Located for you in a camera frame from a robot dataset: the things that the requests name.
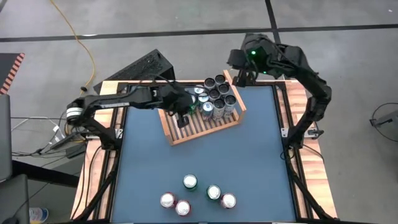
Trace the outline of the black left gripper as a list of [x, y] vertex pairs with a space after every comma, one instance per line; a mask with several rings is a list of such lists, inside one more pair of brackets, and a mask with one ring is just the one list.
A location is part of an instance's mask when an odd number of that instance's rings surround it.
[[171, 92], [167, 95], [167, 111], [177, 113], [177, 127], [184, 128], [189, 124], [186, 114], [190, 113], [193, 106], [193, 94], [180, 85], [172, 85]]

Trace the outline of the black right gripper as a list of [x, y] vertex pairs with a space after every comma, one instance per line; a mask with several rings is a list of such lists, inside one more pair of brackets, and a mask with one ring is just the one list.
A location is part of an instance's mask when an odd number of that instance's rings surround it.
[[245, 85], [247, 83], [256, 83], [258, 78], [258, 73], [249, 71], [249, 70], [241, 70], [239, 72], [238, 79], [233, 80], [233, 85], [236, 87], [240, 87], [241, 85]]

